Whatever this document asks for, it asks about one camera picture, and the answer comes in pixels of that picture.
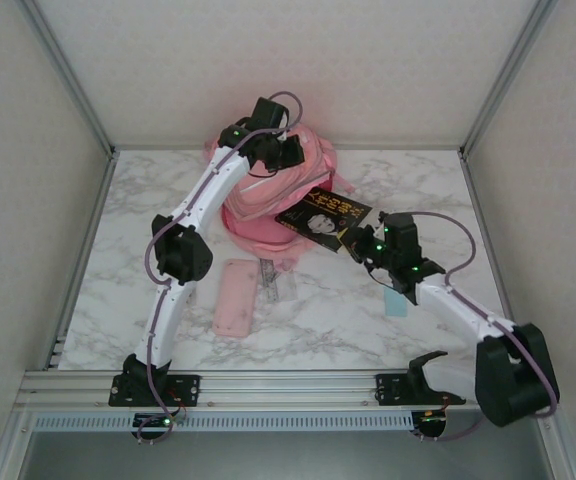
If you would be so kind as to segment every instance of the black book cover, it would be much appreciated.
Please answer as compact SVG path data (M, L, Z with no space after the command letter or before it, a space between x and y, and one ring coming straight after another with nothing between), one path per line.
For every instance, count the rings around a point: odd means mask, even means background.
M341 243L337 235L357 226L372 210L336 193L313 188L299 203L281 212L275 220L300 235L337 252Z

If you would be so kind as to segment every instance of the pink phone case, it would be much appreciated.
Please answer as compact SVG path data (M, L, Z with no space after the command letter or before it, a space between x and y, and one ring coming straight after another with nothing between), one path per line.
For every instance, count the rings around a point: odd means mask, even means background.
M257 297L259 262L226 261L212 330L227 337L247 337L252 326L252 313Z

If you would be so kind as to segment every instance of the ventilation grille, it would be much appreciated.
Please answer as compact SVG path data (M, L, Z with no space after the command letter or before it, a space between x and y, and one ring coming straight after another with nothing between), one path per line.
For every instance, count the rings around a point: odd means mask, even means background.
M134 431L134 413L44 413L37 418L36 432ZM323 432L412 430L412 414L390 412L190 412L179 419L177 431L186 432ZM164 430L147 428L148 431Z

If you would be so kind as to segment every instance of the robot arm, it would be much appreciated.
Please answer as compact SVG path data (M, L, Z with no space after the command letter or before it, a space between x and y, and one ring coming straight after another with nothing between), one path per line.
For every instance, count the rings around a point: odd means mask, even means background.
M342 244L369 272L386 270L394 290L450 325L475 354L474 365L445 352L413 360L409 371L413 365L422 371L422 389L476 400L497 426L556 403L559 390L541 331L532 324L517 326L456 291L444 269L421 255L411 214L382 212L380 221L383 241L366 226L346 231ZM520 342L519 347L510 337Z
M159 299L169 287L160 285L157 289L144 335L135 351L136 359L144 365L147 363L148 340L155 319L158 323L152 339L151 364L158 368L172 360L175 332L181 321L183 308L197 281L208 273L212 264L212 253L203 242L202 235L230 191L250 171L250 161L239 153L234 153L220 165L231 150L227 146L217 148L206 171L188 197L173 210L170 217L158 215L153 221L155 234L173 218L186 212L177 225L155 244L160 273L177 281L171 282L170 289L161 302Z
M300 108L290 126L288 110L272 101L281 94L293 97ZM259 98L250 117L221 132L218 148L188 197L170 216L154 218L146 270L158 285L157 295L135 353L126 358L123 372L114 378L111 405L151 405L153 400L161 404L161 396L170 387L167 373L183 308L212 265L212 252L202 235L230 191L256 161L262 161L268 172L304 161L299 138L285 136L300 118L301 102L289 92L279 92L270 99ZM160 277L150 269L153 248Z
M188 197L170 216L157 215L153 220L148 252L154 247L161 277L154 276L149 265L147 270L159 285L157 297L136 352L126 358L122 374L114 379L111 404L119 405L114 401L121 397L129 405L152 405L154 392L161 395L167 388L183 307L212 264L212 253L202 234L255 161L263 161L269 172L304 161L298 137L279 135L287 122L287 109L260 98L250 118L222 132L219 148ZM539 329L532 324L518 327L455 291L446 281L444 269L422 257L410 214L382 214L380 220L385 240L377 239L367 226L344 232L342 244L369 272L386 270L394 290L449 324L476 353L475 365L454 361L445 352L411 361L409 374L419 372L416 388L477 400L484 415L498 426L556 403L557 383ZM519 339L521 348L508 340L508 332ZM536 363L527 364L521 350L529 352ZM535 365L543 378L535 375Z

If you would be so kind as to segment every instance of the small blue object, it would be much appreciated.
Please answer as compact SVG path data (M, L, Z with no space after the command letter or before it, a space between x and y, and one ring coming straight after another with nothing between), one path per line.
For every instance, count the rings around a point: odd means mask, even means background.
M384 287L384 302L386 303L386 316L408 316L408 302L406 297L391 288Z

